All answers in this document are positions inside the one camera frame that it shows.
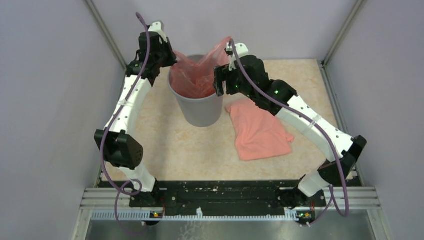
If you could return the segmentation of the translucent red trash bag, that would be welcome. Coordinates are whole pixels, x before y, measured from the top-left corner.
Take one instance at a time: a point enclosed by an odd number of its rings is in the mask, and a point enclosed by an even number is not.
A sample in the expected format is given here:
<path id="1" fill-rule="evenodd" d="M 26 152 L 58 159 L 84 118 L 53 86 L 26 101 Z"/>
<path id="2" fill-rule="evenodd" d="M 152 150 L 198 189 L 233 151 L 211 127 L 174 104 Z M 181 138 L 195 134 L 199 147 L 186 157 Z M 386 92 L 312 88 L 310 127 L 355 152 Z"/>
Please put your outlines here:
<path id="1" fill-rule="evenodd" d="M 230 36 L 224 38 L 198 61 L 175 51 L 177 63 L 169 71 L 171 88 L 180 96 L 189 99 L 202 99 L 215 94 L 214 69 L 229 63 L 225 49 L 231 39 Z"/>

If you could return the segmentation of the grey plastic trash bin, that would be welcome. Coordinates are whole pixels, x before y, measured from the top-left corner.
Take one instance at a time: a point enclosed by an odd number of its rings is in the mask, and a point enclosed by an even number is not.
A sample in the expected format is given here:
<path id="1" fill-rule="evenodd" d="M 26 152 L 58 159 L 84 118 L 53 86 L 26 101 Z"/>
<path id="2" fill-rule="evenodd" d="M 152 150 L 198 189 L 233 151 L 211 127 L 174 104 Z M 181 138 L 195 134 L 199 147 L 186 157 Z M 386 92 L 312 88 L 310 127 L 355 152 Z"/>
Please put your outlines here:
<path id="1" fill-rule="evenodd" d="M 199 61 L 200 57 L 205 55 L 195 54 L 188 57 L 192 60 Z M 177 94 L 170 85 L 170 73 L 168 74 L 168 86 L 176 97 L 179 107 L 186 121 L 199 128 L 209 127 L 215 124 L 221 117 L 223 107 L 223 97 L 212 94 L 208 97 L 191 99 Z"/>

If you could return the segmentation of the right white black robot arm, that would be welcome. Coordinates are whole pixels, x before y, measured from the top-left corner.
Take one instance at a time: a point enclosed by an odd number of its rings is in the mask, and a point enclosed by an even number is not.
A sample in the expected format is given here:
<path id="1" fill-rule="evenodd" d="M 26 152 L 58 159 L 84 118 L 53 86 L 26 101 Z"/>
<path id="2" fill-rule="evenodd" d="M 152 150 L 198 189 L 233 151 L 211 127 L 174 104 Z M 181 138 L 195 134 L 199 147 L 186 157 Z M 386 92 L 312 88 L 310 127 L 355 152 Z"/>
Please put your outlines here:
<path id="1" fill-rule="evenodd" d="M 216 66 L 214 88 L 218 96 L 246 96 L 258 108 L 295 127 L 325 155 L 324 163 L 301 177 L 292 189 L 297 205 L 307 206 L 317 192 L 329 186 L 347 186 L 346 178 L 359 160 L 367 140 L 333 126 L 285 81 L 270 79 L 261 59 L 247 55 L 240 62 Z"/>

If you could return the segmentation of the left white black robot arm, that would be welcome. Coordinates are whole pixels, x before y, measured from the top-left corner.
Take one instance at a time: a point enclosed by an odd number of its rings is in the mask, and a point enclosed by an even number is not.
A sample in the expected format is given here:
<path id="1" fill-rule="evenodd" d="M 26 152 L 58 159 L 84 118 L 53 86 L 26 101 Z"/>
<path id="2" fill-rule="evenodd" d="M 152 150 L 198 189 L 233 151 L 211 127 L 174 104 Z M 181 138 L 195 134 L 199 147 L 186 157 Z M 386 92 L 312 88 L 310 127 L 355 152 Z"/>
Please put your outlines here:
<path id="1" fill-rule="evenodd" d="M 126 193 L 109 175 L 106 164 L 110 164 L 123 172 L 132 184 L 130 196 L 142 193 L 141 200 L 154 207 L 161 198 L 159 191 L 155 190 L 157 180 L 143 164 L 144 149 L 133 134 L 142 104 L 161 68 L 171 67 L 177 61 L 170 40 L 164 33 L 154 30 L 142 32 L 138 43 L 134 60 L 125 68 L 124 86 L 115 110 L 104 129 L 96 130 L 94 139 L 107 181 L 120 193 Z"/>

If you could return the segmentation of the flat pink trash bag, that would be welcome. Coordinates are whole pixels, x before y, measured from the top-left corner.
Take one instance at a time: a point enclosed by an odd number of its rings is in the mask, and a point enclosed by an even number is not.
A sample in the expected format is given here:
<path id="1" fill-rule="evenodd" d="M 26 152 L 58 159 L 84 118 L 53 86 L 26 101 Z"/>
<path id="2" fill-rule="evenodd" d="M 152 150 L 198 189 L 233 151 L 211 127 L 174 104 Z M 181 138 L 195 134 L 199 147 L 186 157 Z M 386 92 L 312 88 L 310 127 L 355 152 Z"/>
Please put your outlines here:
<path id="1" fill-rule="evenodd" d="M 282 122 L 260 109 L 248 98 L 227 104 L 224 109 L 235 130 L 235 148 L 242 161 L 256 161 L 289 155 L 295 137 Z"/>

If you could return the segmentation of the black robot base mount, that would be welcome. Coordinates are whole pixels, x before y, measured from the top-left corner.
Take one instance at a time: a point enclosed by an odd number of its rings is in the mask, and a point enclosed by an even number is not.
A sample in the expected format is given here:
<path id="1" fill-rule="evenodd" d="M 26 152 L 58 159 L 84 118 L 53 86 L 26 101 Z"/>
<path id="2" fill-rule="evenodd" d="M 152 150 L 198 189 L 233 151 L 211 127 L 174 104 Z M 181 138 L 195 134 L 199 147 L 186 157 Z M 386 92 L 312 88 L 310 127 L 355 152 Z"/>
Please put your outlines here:
<path id="1" fill-rule="evenodd" d="M 166 216 L 207 217 L 282 216 L 289 210 L 325 207 L 320 190 L 306 197 L 296 180 L 158 181 L 152 192 L 130 197 L 132 208 L 161 208 Z"/>

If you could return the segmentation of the aluminium frame rail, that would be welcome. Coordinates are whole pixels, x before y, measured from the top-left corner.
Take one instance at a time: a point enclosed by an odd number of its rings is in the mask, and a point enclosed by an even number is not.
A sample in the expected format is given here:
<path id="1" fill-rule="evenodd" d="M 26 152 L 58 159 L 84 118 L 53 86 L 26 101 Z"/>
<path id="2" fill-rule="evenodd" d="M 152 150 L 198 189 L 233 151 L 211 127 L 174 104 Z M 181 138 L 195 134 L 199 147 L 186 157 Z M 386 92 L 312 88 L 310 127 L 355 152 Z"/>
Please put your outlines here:
<path id="1" fill-rule="evenodd" d="M 115 205 L 118 192 L 113 188 L 87 188 L 85 189 L 79 207 L 81 209 L 111 209 Z M 341 187 L 333 189 L 333 195 L 338 206 L 343 209 L 346 205 L 344 192 Z M 370 186 L 354 186 L 347 188 L 350 210 L 381 210 L 377 190 Z"/>

